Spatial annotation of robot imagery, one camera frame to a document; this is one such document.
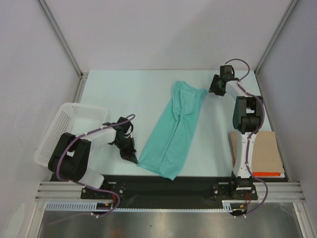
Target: wall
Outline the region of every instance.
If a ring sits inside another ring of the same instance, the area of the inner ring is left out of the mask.
[[[19,203],[29,224],[39,182],[49,172],[33,156],[78,78],[35,0],[0,1],[0,234]]]
[[[259,82],[293,181],[317,222],[317,1],[301,1],[260,71]]]
[[[236,57],[255,69],[290,0],[47,3],[83,71],[218,70]]]

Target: purple cable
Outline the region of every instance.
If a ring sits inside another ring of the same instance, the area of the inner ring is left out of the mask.
[[[66,149],[64,150],[64,152],[62,153],[62,155],[61,155],[61,157],[60,157],[60,159],[59,159],[59,162],[58,162],[58,164],[57,164],[57,169],[56,169],[56,176],[57,176],[57,178],[58,178],[59,180],[61,180],[61,181],[67,181],[67,180],[61,178],[60,175],[59,175],[60,165],[61,165],[61,162],[62,162],[62,160],[64,159],[65,155],[67,154],[67,151],[70,149],[70,147],[71,147],[77,140],[79,140],[80,138],[82,138],[82,137],[84,137],[84,136],[86,136],[86,135],[90,135],[90,134],[92,134],[92,133],[95,133],[95,132],[97,132],[97,131],[101,131],[101,130],[104,130],[104,129],[108,129],[108,128],[115,127],[115,126],[118,126],[118,125],[123,125],[123,124],[128,123],[129,121],[133,120],[134,118],[135,118],[135,114],[131,114],[131,115],[129,115],[129,116],[126,117],[126,119],[128,119],[128,120],[126,120],[126,121],[124,121],[124,122],[120,122],[120,123],[116,123],[116,124],[111,124],[111,125],[107,125],[107,126],[104,126],[104,127],[100,127],[100,128],[95,129],[95,130],[89,131],[89,132],[87,132],[87,133],[85,133],[85,134],[82,134],[82,135],[77,136],[73,141],[71,141],[71,142],[69,143],[69,145],[66,147]],[[113,192],[113,191],[110,191],[110,190],[98,189],[98,188],[94,188],[94,187],[90,187],[90,186],[86,186],[86,187],[89,188],[89,189],[92,189],[92,190],[94,190],[94,191],[98,191],[98,192],[111,193],[111,194],[115,195],[115,196],[117,197],[117,199],[118,199],[116,205],[115,205],[113,208],[111,208],[109,211],[107,211],[106,213],[104,213],[104,214],[102,214],[102,215],[98,215],[98,217],[104,217],[104,216],[108,215],[109,213],[111,213],[114,209],[116,209],[116,208],[119,206],[119,204],[120,204],[120,197],[119,197],[119,195],[118,195],[117,193],[115,193],[115,192]],[[68,219],[71,219],[71,218],[74,218],[74,217],[78,217],[78,216],[82,216],[82,215],[91,215],[91,213],[87,213],[87,212],[78,213],[78,214],[72,215],[72,216],[70,216],[70,217],[66,217],[66,218],[63,218],[63,219],[60,219],[60,220],[57,220],[57,221],[54,221],[54,222],[50,222],[50,223],[47,223],[47,224],[48,224],[48,225],[53,225],[53,224],[56,224],[56,223],[59,223],[59,222],[63,222],[63,221],[66,221],[66,220],[68,220]]]
[[[246,154],[245,165],[247,166],[247,170],[248,170],[249,174],[251,175],[251,177],[254,178],[255,180],[257,180],[257,181],[259,181],[259,182],[261,182],[261,183],[264,184],[264,186],[265,186],[265,195],[264,195],[264,198],[263,198],[263,200],[261,201],[261,203],[260,203],[255,209],[253,209],[253,210],[251,210],[251,211],[249,211],[249,212],[246,213],[246,214],[250,214],[250,213],[256,211],[260,206],[262,206],[262,205],[264,204],[264,202],[265,202],[265,200],[266,200],[266,198],[267,198],[267,195],[268,195],[268,186],[267,186],[266,182],[264,182],[262,179],[260,179],[260,178],[258,178],[258,177],[256,177],[256,176],[254,176],[253,173],[252,173],[252,171],[251,171],[250,168],[249,168],[249,147],[250,147],[250,141],[249,141],[249,139],[251,138],[251,136],[252,136],[253,134],[257,133],[257,132],[261,129],[261,127],[263,126],[264,117],[265,117],[265,111],[264,111],[264,105],[263,105],[262,101],[261,101],[257,96],[255,96],[255,95],[253,95],[253,94],[251,94],[251,93],[248,93],[247,90],[245,90],[245,89],[242,87],[242,85],[240,85],[241,80],[244,79],[245,77],[247,77],[248,74],[250,73],[250,66],[249,66],[249,64],[248,64],[247,62],[245,62],[244,60],[242,60],[242,59],[230,59],[230,60],[228,60],[228,61],[227,61],[226,63],[224,63],[224,64],[227,64],[227,63],[229,63],[229,62],[231,62],[231,61],[234,61],[234,60],[241,61],[241,62],[243,62],[243,63],[248,67],[248,72],[247,72],[243,77],[241,77],[241,78],[238,80],[237,86],[238,86],[246,95],[248,95],[248,96],[250,96],[250,97],[254,97],[254,98],[259,102],[259,104],[260,104],[260,106],[261,106],[261,109],[262,109],[262,114],[263,114],[263,117],[262,117],[262,120],[261,120],[261,122],[260,122],[260,126],[258,127],[258,129],[255,130],[255,131],[253,131],[253,132],[248,136],[247,151],[246,151],[247,154]]]

